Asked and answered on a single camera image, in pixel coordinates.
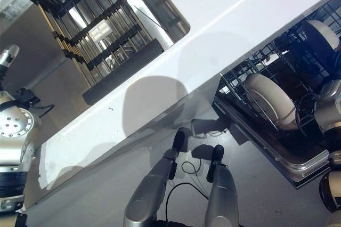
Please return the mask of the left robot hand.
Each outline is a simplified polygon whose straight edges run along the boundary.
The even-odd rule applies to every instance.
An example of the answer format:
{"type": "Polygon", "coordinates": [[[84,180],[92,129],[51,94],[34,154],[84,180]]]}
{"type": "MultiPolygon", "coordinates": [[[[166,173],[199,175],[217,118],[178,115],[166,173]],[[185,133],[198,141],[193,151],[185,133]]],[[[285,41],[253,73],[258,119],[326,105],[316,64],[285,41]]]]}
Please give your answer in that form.
{"type": "Polygon", "coordinates": [[[1,53],[1,79],[6,75],[10,65],[17,57],[20,51],[20,47],[16,44],[12,44],[4,49],[1,53]]]}

